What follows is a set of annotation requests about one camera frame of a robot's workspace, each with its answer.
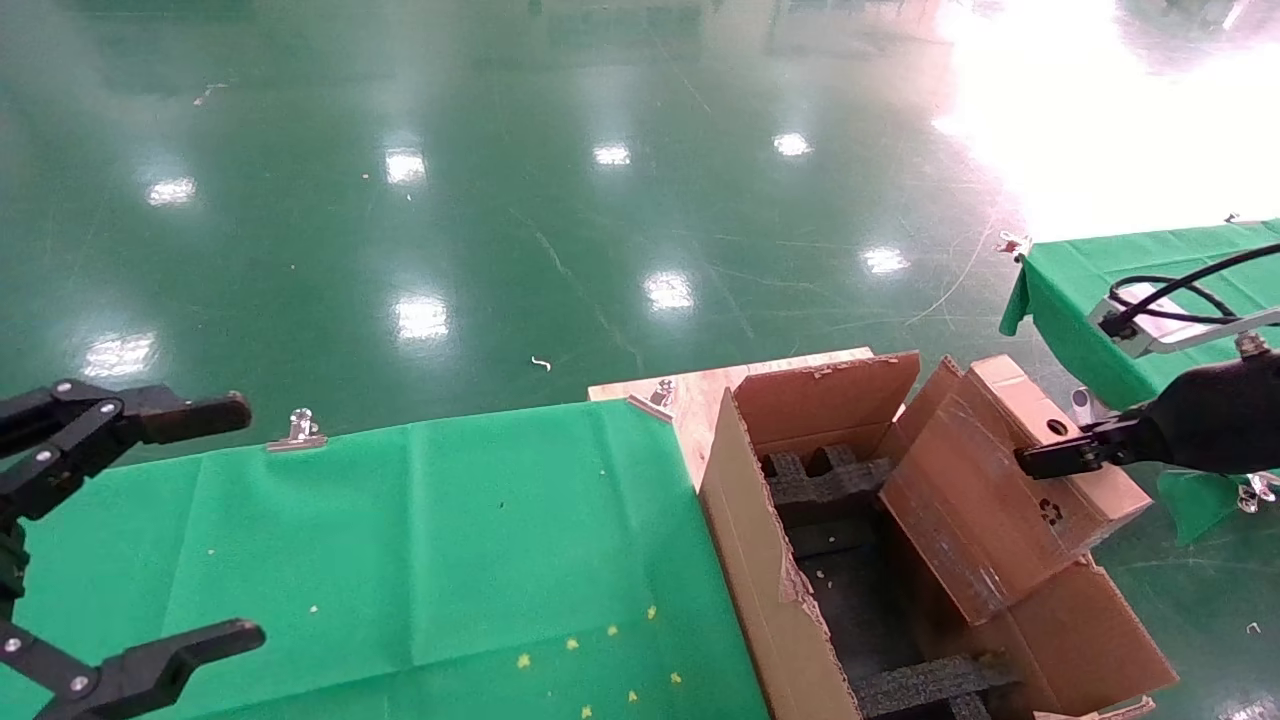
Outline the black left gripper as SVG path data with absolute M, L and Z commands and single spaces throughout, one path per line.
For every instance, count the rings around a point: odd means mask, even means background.
M 243 430 L 248 400 L 230 392 L 188 400 L 166 386 L 106 389 L 64 379 L 3 400 L 1 612 L 26 596 L 26 530 L 137 445 L 172 445 Z M 207 664 L 266 642 L 256 623 L 232 619 L 123 650 L 96 666 L 14 623 L 1 623 L 3 664 L 51 693 L 37 719 L 136 719 L 173 706 Z

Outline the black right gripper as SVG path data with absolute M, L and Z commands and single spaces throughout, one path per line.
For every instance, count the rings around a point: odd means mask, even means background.
M 1276 351 L 1193 368 L 1140 413 L 1116 415 L 1050 445 L 1014 450 L 1018 466 L 1039 480 L 1156 461 L 1203 473 L 1243 475 L 1279 468 Z

